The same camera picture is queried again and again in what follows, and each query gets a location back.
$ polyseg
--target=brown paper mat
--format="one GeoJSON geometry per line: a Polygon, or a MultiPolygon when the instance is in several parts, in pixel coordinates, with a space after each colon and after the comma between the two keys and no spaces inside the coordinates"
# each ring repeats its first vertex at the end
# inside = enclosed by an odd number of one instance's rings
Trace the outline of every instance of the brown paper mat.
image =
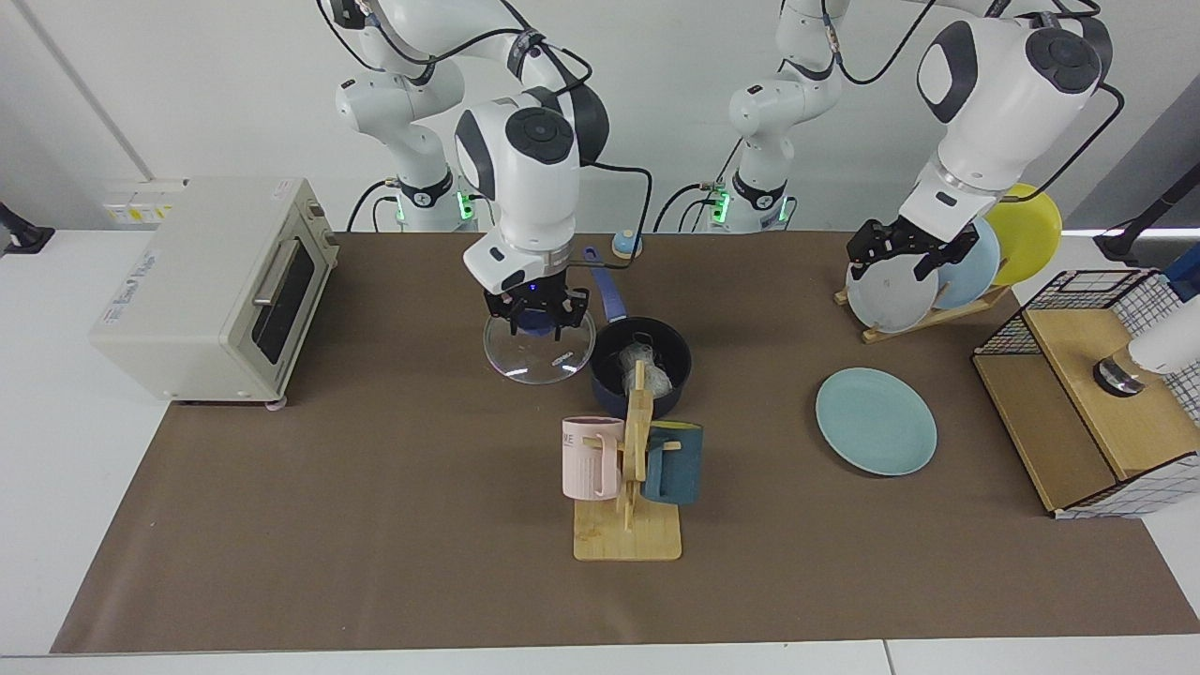
{"type": "Polygon", "coordinates": [[[599,411],[584,374],[490,370],[468,237],[344,241],[292,405],[170,408],[54,651],[1200,631],[1141,522],[1043,514],[970,362],[1012,300],[864,346],[830,299],[845,234],[652,238],[617,277],[692,345],[672,417],[706,426],[701,501],[678,562],[581,563],[558,436],[599,411]],[[926,468],[872,478],[824,444],[817,387],[850,366],[925,398],[926,468]]]}

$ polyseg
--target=light blue plate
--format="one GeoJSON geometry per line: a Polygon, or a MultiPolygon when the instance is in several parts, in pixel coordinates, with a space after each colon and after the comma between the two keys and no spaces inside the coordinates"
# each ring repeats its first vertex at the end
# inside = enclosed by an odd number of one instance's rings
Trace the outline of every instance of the light blue plate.
{"type": "Polygon", "coordinates": [[[1000,271],[1000,239],[982,217],[974,219],[979,240],[971,247],[962,262],[937,269],[938,286],[950,285],[934,303],[940,310],[953,310],[968,305],[988,292],[1000,271]]]}
{"type": "Polygon", "coordinates": [[[832,375],[817,392],[817,424],[834,452],[880,476],[912,473],[934,458],[937,425],[920,395],[869,368],[832,375]]]}

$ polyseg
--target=oven door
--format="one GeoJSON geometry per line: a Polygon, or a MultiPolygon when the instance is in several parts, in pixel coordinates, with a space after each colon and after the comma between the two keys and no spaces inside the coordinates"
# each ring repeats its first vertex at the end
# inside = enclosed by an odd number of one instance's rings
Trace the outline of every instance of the oven door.
{"type": "Polygon", "coordinates": [[[328,275],[317,241],[293,208],[251,297],[248,323],[238,345],[272,394],[282,394],[328,275]]]}

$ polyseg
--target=yellow plate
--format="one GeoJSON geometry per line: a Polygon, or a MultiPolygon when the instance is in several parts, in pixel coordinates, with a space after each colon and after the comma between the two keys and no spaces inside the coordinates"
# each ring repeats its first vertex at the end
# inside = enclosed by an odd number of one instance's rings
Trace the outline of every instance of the yellow plate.
{"type": "MultiPolygon", "coordinates": [[[[1008,193],[1025,197],[1034,190],[1032,185],[1018,183],[1008,193]]],[[[1045,192],[1028,202],[1001,202],[984,217],[1000,239],[1000,255],[1004,261],[996,274],[996,286],[1012,286],[1032,277],[1058,250],[1062,215],[1045,192]]]]}

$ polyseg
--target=pink mug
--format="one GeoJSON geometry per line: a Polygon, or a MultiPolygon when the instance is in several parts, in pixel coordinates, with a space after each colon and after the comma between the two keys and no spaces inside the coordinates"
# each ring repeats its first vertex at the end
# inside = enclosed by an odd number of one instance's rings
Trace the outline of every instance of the pink mug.
{"type": "Polygon", "coordinates": [[[596,502],[620,492],[617,443],[625,437],[625,422],[614,417],[568,417],[563,420],[563,494],[596,502]],[[587,440],[592,438],[594,448],[587,440]]]}

